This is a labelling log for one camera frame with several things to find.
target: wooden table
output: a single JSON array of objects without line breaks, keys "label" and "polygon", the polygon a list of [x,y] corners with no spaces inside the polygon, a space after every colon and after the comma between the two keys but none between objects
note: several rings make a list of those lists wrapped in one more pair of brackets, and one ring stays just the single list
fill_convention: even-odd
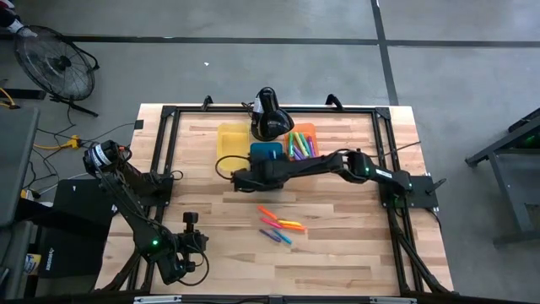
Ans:
[{"label": "wooden table", "polygon": [[[149,171],[162,104],[142,104],[138,119],[144,128],[133,134],[130,162]],[[391,107],[397,147],[419,140],[409,106]],[[322,154],[336,149],[361,148],[376,155],[371,118],[368,115],[294,114],[296,123],[312,122]],[[196,287],[164,285],[156,268],[154,294],[282,294],[327,296],[397,295],[397,277],[386,211],[380,206],[377,185],[351,184],[325,174],[288,181],[281,191],[235,193],[233,186],[214,171],[217,129],[224,122],[249,122],[245,113],[182,113],[172,170],[184,178],[175,182],[164,224],[173,232],[183,230],[182,213],[199,213],[197,228],[210,240],[208,278]],[[161,163],[165,162],[165,136]],[[403,170],[425,173],[419,144],[399,151]],[[259,220],[263,204],[280,217],[298,220],[306,233],[287,232],[293,245],[276,243],[258,232],[267,228]],[[450,272],[439,226],[432,214],[411,210],[418,254],[438,280],[452,289]],[[133,250],[132,232],[120,216],[112,221],[103,267],[96,287],[106,285]],[[413,286],[410,262],[404,258],[409,286]],[[139,284],[143,280],[143,270]],[[184,280],[195,282],[204,268]]]}]

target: blue container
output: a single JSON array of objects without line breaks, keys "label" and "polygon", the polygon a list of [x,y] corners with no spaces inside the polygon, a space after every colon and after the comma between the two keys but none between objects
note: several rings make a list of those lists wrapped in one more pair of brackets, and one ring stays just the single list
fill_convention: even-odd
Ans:
[{"label": "blue container", "polygon": [[276,159],[283,152],[284,147],[281,143],[253,143],[250,147],[250,155],[263,159]]}]

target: pink marker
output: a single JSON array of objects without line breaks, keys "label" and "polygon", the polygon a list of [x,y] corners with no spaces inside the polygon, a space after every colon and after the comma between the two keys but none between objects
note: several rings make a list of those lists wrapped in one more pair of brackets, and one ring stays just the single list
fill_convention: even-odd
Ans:
[{"label": "pink marker", "polygon": [[269,220],[269,219],[267,219],[267,218],[261,218],[261,221],[263,221],[263,222],[269,224],[269,225],[272,226],[272,227],[276,227],[276,228],[278,228],[278,229],[283,228],[280,224],[274,223],[274,222],[272,222],[271,220]]}]

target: green marker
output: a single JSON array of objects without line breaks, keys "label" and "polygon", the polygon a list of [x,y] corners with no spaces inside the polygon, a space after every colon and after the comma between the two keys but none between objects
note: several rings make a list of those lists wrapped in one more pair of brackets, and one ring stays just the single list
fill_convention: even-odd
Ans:
[{"label": "green marker", "polygon": [[311,155],[310,146],[307,144],[307,140],[305,140],[304,134],[299,133],[299,135],[300,135],[300,139],[302,139],[302,144],[305,147],[305,151],[307,152],[306,157],[310,157],[310,155]]},{"label": "green marker", "polygon": [[289,132],[289,157],[294,157],[293,146],[293,133]]}]

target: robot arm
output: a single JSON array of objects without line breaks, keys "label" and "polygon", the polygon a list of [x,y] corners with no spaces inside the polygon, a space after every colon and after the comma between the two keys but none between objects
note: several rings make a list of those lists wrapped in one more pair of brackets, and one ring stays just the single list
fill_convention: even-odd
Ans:
[{"label": "robot arm", "polygon": [[190,254],[204,256],[208,238],[194,229],[197,213],[184,213],[186,229],[176,234],[147,218],[141,202],[156,205],[167,193],[170,196],[173,176],[141,173],[127,162],[130,158],[129,149],[108,140],[84,153],[84,166],[91,176],[100,175],[100,187],[114,197],[119,213],[133,230],[135,250],[148,263],[157,264],[168,285],[195,271]]},{"label": "robot arm", "polygon": [[235,190],[242,192],[267,191],[282,188],[292,177],[323,173],[338,174],[347,182],[364,183],[375,181],[386,184],[397,194],[412,190],[410,175],[406,171],[388,171],[376,166],[371,158],[360,150],[341,149],[329,155],[306,160],[290,161],[287,155],[275,160],[252,155],[250,170],[233,172]]}]

